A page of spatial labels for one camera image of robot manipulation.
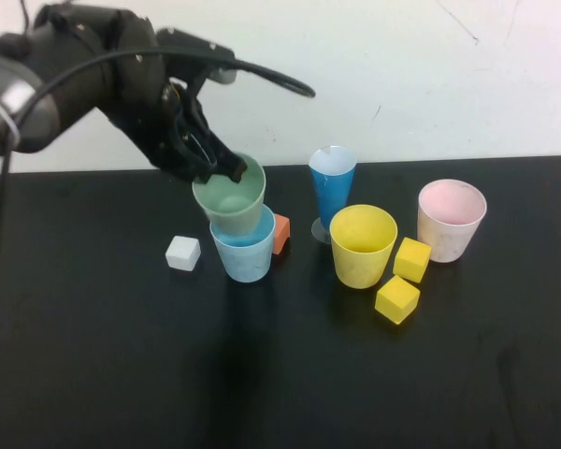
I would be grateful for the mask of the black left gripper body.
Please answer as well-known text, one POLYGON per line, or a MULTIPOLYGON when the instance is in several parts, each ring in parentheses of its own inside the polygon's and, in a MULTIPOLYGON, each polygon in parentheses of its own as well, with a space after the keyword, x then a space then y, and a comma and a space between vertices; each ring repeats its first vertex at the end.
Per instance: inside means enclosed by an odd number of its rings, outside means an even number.
POLYGON ((192 41, 178 31, 156 33, 147 20, 126 20, 117 49, 151 52, 112 61, 118 92, 115 103, 107 107, 107 117, 154 167, 166 173, 172 161, 168 136, 186 135, 186 101, 197 100, 201 89, 201 62, 166 51, 196 51, 192 41))

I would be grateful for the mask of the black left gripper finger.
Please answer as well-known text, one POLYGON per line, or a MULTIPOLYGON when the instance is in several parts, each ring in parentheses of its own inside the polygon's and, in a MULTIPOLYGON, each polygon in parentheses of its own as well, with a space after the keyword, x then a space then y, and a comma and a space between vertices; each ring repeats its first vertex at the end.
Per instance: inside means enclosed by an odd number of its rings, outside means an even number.
POLYGON ((205 138, 169 135, 172 161, 167 172, 183 181, 209 181, 215 168, 215 154, 205 138))
POLYGON ((240 182, 247 163, 210 130, 198 100, 186 101, 186 141, 194 154, 193 165, 197 178, 207 182, 213 175, 221 175, 232 182, 240 182))

